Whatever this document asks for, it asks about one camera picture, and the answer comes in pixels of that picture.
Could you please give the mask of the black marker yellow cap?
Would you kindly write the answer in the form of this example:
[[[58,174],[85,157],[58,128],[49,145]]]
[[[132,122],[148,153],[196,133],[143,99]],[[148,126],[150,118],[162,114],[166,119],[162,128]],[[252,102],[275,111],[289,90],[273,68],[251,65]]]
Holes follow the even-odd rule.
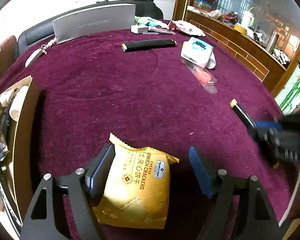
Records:
[[[255,121],[248,115],[248,113],[244,110],[244,108],[237,102],[236,99],[232,99],[230,101],[230,107],[232,110],[236,113],[236,115],[239,117],[241,122],[245,125],[247,128],[247,131],[249,128],[255,128]],[[263,155],[261,154],[264,159],[269,163],[269,165],[276,169],[279,166],[279,161],[275,157],[275,155]]]

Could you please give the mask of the yellow cheese cracker packet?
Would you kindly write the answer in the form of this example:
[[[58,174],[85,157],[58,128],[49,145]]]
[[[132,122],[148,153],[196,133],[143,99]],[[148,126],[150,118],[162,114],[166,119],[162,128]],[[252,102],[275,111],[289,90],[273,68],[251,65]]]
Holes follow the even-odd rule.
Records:
[[[179,159],[151,147],[133,148],[109,136],[115,157],[103,197],[93,211],[101,224],[122,228],[165,227],[170,199],[170,165]]]

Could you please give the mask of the white paper roll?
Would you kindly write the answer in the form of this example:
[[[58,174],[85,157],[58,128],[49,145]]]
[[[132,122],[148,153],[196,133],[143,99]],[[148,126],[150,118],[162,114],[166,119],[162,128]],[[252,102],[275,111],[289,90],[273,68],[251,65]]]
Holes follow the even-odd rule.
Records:
[[[209,58],[209,60],[208,60],[208,62],[206,64],[206,66],[205,66],[205,68],[207,68],[207,69],[214,69],[215,66],[216,66],[216,59],[215,59],[214,53],[212,52],[211,56],[210,56],[210,58]]]

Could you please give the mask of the clear packaged pink item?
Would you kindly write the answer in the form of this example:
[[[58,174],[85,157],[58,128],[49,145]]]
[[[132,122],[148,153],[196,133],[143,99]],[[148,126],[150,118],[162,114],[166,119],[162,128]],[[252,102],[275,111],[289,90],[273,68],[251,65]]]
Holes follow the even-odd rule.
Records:
[[[196,77],[203,88],[210,94],[217,94],[218,90],[215,87],[217,79],[205,68],[202,68],[186,59],[182,59],[182,63]]]

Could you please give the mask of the shallow cardboard tray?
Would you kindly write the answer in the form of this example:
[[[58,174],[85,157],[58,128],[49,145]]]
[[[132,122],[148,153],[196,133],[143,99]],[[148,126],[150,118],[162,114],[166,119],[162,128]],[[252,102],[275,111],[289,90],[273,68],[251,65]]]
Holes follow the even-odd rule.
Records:
[[[23,86],[28,86],[29,89],[19,121],[11,120],[7,135],[10,152],[3,161],[0,161],[0,225],[13,239],[20,237],[23,220],[33,197],[30,142],[39,89],[33,77],[29,75],[4,91],[20,89]]]

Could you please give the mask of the wooden sideboard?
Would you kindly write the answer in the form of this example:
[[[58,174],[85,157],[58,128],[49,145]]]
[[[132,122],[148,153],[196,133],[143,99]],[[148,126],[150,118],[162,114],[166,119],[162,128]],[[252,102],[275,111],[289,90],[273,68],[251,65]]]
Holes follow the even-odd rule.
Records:
[[[194,24],[234,55],[283,113],[300,113],[300,8],[294,0],[175,0],[173,19]]]

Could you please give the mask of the black snack packet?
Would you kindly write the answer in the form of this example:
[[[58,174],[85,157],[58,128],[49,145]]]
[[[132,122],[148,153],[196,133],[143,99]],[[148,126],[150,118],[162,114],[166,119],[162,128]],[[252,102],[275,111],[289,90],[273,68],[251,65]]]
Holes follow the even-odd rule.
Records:
[[[10,152],[7,145],[7,135],[12,118],[9,112],[18,90],[18,88],[8,90],[0,96],[0,161],[3,161]]]

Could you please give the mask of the white teal tissue pack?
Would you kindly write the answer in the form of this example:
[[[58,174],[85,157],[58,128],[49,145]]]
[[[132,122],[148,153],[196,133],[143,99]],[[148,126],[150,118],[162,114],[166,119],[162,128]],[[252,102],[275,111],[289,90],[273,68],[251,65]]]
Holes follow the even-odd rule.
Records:
[[[188,41],[183,42],[181,57],[205,68],[212,52],[213,46],[198,38],[191,37]]]

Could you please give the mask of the purple velvet table cloth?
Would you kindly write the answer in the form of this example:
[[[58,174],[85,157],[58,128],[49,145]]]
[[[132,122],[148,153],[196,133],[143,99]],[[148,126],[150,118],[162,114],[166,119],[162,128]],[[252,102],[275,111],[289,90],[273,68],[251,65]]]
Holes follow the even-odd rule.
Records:
[[[121,44],[144,39],[130,30],[98,33],[55,45],[30,67],[35,47],[20,55],[0,80],[0,93],[31,75],[40,89],[31,138],[32,182],[84,166],[110,134],[134,148],[156,148],[179,159],[171,166],[170,209],[164,230],[102,227],[108,239],[195,239],[207,214],[188,158],[199,148],[231,175],[258,176],[281,219],[293,191],[294,167],[272,168],[230,107],[236,99],[255,120],[281,110],[263,83],[224,47],[215,45],[216,94],[183,65],[187,37],[177,46],[125,53]]]

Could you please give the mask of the white red plastic bag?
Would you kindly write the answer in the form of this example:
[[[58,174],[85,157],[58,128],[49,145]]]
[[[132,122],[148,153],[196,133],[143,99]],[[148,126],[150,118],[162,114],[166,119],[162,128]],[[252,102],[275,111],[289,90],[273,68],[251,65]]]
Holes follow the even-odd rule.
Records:
[[[168,28],[171,31],[178,31],[190,36],[205,36],[205,33],[201,29],[183,20],[170,21],[168,24]]]

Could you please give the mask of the white key fob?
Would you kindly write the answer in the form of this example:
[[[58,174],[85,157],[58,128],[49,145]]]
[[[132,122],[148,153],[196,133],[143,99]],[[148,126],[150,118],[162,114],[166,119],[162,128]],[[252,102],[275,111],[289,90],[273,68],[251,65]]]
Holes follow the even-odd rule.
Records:
[[[25,62],[25,68],[29,67],[31,64],[34,63],[38,58],[40,58],[42,55],[47,54],[47,45],[42,45],[39,49],[35,50],[30,57]]]

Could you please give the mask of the black marker on cloth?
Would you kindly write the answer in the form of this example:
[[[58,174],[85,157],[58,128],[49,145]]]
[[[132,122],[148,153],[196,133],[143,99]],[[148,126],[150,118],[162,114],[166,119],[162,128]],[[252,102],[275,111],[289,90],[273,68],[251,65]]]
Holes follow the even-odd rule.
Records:
[[[160,40],[145,40],[135,41],[121,44],[121,48],[124,52],[142,51],[157,48],[170,48],[175,47],[177,42],[172,39],[160,39]]]

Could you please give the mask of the green white packet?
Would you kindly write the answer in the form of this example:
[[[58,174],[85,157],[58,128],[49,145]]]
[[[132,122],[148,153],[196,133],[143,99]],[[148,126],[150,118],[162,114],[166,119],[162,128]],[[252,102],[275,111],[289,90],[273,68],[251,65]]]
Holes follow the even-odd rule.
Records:
[[[143,16],[143,17],[134,16],[134,21],[135,21],[135,24],[138,24],[138,25],[143,24],[146,26],[160,27],[160,28],[168,29],[168,25],[166,23],[164,23],[160,20],[151,18],[149,16]]]

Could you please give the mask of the small white box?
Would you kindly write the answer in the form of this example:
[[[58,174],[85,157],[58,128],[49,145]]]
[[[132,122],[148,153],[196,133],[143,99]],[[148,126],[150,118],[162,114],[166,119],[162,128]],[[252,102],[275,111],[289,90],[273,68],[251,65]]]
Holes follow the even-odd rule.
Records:
[[[143,34],[147,33],[149,28],[144,24],[135,24],[131,26],[130,31],[134,34]]]

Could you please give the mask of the black leather sofa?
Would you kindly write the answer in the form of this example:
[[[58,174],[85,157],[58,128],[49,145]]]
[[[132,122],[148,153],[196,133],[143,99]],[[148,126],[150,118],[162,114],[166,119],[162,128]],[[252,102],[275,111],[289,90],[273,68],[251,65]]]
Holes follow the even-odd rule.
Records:
[[[60,44],[89,34],[127,29],[134,24],[135,16],[164,18],[153,0],[97,2],[53,16],[23,31],[18,38],[17,55],[51,35],[55,35]]]

